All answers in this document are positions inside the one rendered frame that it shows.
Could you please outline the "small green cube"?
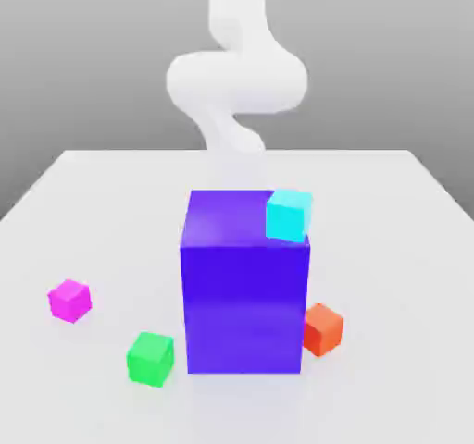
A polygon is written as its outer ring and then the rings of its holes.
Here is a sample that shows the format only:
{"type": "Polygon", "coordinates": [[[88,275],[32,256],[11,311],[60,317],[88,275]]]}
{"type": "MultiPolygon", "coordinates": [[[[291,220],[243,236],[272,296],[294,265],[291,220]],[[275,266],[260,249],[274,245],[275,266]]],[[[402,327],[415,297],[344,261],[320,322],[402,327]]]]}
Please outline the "small green cube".
{"type": "Polygon", "coordinates": [[[152,332],[141,332],[126,355],[129,379],[162,388],[174,365],[174,340],[152,332]]]}

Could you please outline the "small cyan cube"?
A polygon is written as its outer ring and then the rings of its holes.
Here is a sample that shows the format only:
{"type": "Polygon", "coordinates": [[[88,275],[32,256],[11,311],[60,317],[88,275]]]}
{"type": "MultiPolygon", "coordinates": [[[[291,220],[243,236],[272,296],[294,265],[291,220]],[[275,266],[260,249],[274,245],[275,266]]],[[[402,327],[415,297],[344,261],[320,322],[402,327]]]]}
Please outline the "small cyan cube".
{"type": "Polygon", "coordinates": [[[313,196],[309,192],[277,189],[266,204],[266,236],[304,243],[309,231],[313,196]]]}

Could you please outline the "small orange cube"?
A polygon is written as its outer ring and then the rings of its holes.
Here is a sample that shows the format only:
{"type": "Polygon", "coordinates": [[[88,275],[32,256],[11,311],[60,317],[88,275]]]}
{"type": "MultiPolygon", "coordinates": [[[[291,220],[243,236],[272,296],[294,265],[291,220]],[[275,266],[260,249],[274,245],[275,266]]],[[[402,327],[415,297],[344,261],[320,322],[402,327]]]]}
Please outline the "small orange cube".
{"type": "Polygon", "coordinates": [[[304,347],[321,357],[342,340],[343,318],[322,303],[310,307],[305,314],[304,347]]]}

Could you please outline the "small magenta cube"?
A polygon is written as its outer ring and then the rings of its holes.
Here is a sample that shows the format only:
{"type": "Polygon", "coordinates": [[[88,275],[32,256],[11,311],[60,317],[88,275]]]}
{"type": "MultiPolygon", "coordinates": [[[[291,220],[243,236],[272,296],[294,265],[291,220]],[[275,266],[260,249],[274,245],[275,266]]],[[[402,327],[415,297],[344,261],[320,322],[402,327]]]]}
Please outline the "small magenta cube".
{"type": "Polygon", "coordinates": [[[53,317],[74,324],[92,309],[90,288],[67,279],[47,293],[53,317]]]}

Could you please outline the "large purple box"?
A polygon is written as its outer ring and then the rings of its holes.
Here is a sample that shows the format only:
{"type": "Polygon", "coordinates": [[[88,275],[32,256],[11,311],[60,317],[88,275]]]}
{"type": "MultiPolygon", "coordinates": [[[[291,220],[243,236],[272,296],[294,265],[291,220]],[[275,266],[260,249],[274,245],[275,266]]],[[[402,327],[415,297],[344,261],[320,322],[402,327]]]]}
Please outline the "large purple box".
{"type": "Polygon", "coordinates": [[[190,193],[180,255],[191,374],[301,370],[310,243],[267,237],[270,196],[190,193]]]}

